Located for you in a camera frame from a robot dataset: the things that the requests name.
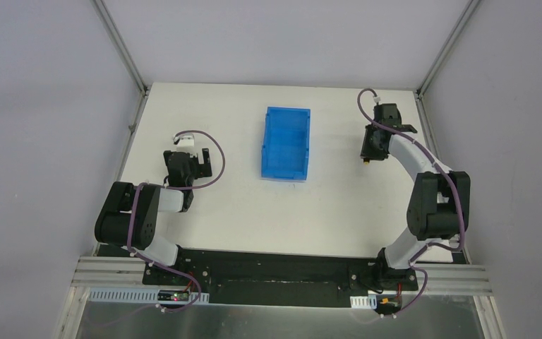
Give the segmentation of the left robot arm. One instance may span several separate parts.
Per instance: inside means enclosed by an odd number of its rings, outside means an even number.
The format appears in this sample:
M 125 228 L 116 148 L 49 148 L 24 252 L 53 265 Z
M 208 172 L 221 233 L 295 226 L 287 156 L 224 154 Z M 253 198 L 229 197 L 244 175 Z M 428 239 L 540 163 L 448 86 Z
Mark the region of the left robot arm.
M 95 239 L 173 266 L 180 246 L 157 230 L 157 217 L 160 213 L 185 213 L 191 207 L 194 181 L 212 176 L 210 151 L 203 148 L 202 155 L 200 162 L 198 155 L 187 152 L 163 152 L 167 183 L 174 190 L 158 184 L 139 188 L 130 182 L 114 182 L 95 223 Z

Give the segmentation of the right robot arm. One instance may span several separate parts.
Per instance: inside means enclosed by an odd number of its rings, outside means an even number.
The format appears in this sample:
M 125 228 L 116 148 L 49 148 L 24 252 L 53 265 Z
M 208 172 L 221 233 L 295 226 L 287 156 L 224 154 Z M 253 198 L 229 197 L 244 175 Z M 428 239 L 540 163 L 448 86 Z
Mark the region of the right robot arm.
M 364 163 L 395 158 L 413 181 L 406 210 L 406 229 L 378 253 L 371 269 L 376 284 L 395 284 L 413 272 L 413 263 L 429 248 L 467 229 L 470 177 L 437 159 L 402 123 L 395 104 L 376 104 L 365 127 L 360 157 Z

